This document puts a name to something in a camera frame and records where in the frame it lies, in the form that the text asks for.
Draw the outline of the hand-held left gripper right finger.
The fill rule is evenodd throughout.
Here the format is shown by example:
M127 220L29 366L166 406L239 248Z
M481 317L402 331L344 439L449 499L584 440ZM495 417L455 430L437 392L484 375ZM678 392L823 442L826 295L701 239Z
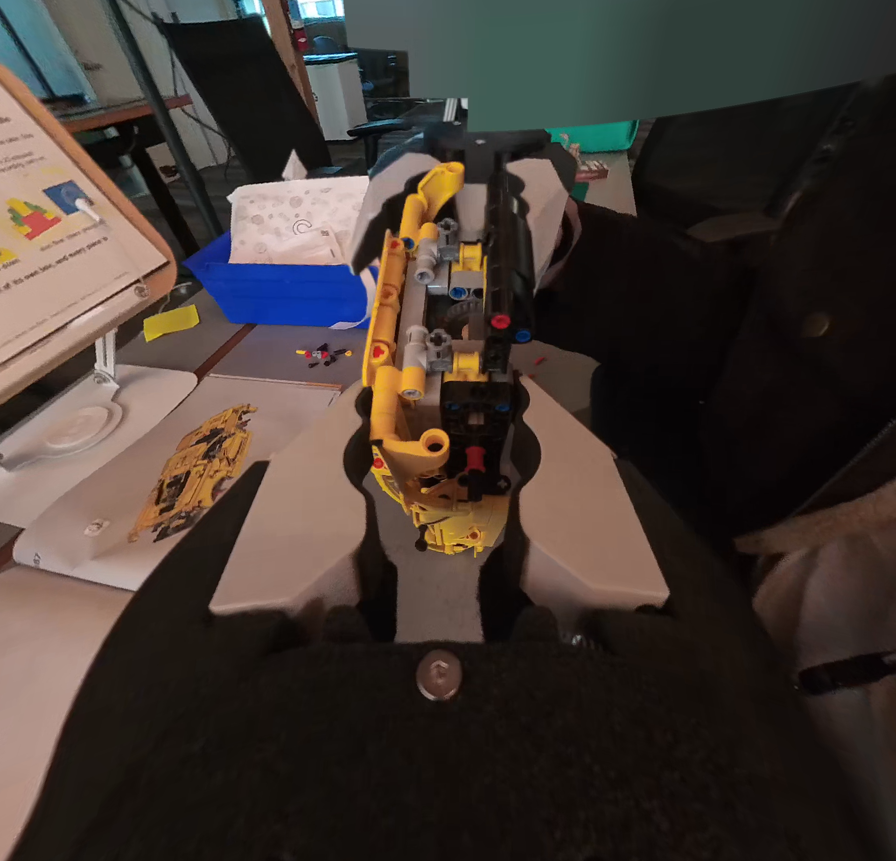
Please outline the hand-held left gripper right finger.
M513 385L506 523L481 568L481 631L530 608L567 635L599 612L660 614L669 588L611 450L527 376Z

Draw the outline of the person's right forearm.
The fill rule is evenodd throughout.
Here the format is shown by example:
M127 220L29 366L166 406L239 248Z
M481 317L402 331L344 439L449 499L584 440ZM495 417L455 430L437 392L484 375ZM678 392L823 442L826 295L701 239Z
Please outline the person's right forearm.
M719 377L752 283L724 250L569 198L535 294L534 335L591 358L624 393L693 415Z

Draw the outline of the white cabinet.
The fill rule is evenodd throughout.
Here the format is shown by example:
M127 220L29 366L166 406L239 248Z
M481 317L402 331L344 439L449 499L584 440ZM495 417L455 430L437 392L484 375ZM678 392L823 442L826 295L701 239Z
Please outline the white cabinet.
M350 142L350 130L367 122L355 51L306 55L322 135L327 142Z

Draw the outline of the beige rounded board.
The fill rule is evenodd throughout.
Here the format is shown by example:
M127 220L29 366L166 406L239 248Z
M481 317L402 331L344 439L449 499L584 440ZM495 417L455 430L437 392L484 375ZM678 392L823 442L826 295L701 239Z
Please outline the beige rounded board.
M175 284L160 234L6 67L1 251L3 403Z

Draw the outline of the brown background table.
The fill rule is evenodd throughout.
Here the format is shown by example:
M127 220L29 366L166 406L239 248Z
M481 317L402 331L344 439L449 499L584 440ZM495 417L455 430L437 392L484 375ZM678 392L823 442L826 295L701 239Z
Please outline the brown background table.
M151 105L140 98L116 105L74 105L81 99L54 98L51 113L104 172L122 172L127 163L134 167L185 257L196 253L199 244L165 179L166 174L177 176L177 167L160 169L149 153L167 143Z

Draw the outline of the black fleece-lined jacket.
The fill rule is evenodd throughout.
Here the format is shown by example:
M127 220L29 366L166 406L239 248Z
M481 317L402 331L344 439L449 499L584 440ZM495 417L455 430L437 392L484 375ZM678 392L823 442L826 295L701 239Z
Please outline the black fleece-lined jacket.
M853 113L711 346L701 486L733 538L894 481L894 75Z

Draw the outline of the scattered small brick pieces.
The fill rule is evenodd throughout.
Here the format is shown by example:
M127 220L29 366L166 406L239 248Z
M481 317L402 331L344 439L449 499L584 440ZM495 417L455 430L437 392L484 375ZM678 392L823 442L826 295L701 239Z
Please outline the scattered small brick pieces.
M352 358L355 351L349 348L332 348L328 343L321 344L315 349L297 349L295 354L305 362L309 371L317 368L330 367L342 358Z

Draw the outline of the printed instruction sheet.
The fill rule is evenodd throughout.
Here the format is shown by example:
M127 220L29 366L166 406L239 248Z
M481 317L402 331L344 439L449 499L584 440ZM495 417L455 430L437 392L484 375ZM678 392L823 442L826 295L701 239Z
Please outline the printed instruction sheet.
M8 91L1 99L1 361L165 256Z

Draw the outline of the yellow brick car model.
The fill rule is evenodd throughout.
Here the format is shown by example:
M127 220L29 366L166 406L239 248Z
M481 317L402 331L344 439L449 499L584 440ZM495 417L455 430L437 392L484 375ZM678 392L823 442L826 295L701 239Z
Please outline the yellow brick car model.
M461 162L411 177L384 227L362 364L372 391L372 473L411 519L420 552L483 553L504 530L502 462L516 395L511 350L532 339L528 206L507 154L485 183L483 224L463 238Z

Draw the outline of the black pipe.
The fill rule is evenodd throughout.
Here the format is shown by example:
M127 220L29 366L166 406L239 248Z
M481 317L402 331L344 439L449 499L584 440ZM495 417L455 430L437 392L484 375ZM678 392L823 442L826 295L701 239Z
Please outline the black pipe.
M139 42L133 34L124 12L120 8L118 0L103 0L103 2L111 20L114 22L119 43L140 85L141 93L150 105L153 117L160 127L168 149L172 153L178 172L203 219L204 225L207 227L210 235L213 238L217 238L224 233L223 226L207 193L203 178L188 155L180 133L175 127L167 103L152 76L149 65L140 49Z

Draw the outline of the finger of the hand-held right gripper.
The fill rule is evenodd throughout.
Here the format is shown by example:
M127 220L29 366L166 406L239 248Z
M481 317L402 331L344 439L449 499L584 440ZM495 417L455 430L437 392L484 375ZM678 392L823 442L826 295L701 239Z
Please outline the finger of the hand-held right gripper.
M547 157L529 157L508 164L521 179L522 200L533 252L536 295L551 284L574 248L574 202L554 163Z
M380 257L385 233L397 233L408 196L441 162L424 152L385 152L369 181L350 241L350 268L362 274Z

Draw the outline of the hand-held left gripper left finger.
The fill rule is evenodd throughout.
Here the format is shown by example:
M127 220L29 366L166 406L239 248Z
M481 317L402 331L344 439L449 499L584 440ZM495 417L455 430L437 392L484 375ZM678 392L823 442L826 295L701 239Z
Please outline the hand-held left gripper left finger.
M308 635L352 607L376 641L397 630L398 575L364 487L371 469L372 391L347 388L273 454L230 553L210 611L281 612Z

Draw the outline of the light grey hoodie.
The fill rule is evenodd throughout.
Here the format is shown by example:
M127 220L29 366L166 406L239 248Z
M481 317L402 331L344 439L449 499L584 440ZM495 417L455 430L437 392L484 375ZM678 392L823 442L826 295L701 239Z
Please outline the light grey hoodie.
M754 609L798 696L894 750L895 485L735 540L771 562Z

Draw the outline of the blue plastic bin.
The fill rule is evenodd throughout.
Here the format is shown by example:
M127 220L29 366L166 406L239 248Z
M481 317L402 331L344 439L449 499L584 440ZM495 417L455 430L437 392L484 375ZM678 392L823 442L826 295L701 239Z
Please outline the blue plastic bin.
M230 250L230 233L224 233L187 258L184 266L231 323L332 330L368 324L376 266L355 275L346 264L230 263Z

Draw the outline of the black office chair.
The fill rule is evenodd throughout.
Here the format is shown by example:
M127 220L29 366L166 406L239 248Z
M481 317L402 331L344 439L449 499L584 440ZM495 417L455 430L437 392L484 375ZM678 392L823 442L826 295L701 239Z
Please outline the black office chair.
M367 172L376 164L379 157L379 144L383 137L406 132L414 128L410 118L391 118L385 120L370 120L368 122L351 127L346 131L352 139L360 139L364 147L364 163Z

